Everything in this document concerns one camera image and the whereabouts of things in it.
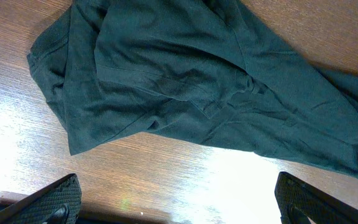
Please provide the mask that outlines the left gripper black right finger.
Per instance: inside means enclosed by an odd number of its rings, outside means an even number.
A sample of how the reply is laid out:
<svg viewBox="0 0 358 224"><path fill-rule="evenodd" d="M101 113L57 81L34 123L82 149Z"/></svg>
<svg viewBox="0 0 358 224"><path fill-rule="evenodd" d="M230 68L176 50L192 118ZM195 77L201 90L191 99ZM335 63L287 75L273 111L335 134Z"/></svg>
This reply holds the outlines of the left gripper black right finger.
<svg viewBox="0 0 358 224"><path fill-rule="evenodd" d="M358 210L303 180L280 172L275 198L282 224L358 224Z"/></svg>

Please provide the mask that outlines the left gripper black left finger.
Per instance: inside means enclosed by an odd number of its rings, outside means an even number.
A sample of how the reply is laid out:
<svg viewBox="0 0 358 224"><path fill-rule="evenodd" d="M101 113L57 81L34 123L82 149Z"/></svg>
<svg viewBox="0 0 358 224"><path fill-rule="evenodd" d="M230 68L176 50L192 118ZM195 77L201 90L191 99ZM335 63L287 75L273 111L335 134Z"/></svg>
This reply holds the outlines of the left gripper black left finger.
<svg viewBox="0 0 358 224"><path fill-rule="evenodd" d="M68 174L0 211L0 224L74 224L81 208L81 187Z"/></svg>

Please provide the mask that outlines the dark teal t-shirt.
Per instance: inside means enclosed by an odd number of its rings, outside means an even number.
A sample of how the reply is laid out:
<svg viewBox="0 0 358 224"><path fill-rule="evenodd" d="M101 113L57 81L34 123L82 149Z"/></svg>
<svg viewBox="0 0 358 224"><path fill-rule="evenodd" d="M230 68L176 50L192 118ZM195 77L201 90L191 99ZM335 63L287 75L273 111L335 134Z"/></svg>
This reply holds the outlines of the dark teal t-shirt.
<svg viewBox="0 0 358 224"><path fill-rule="evenodd" d="M71 154L147 132L358 178L358 77L239 1L74 1L27 60Z"/></svg>

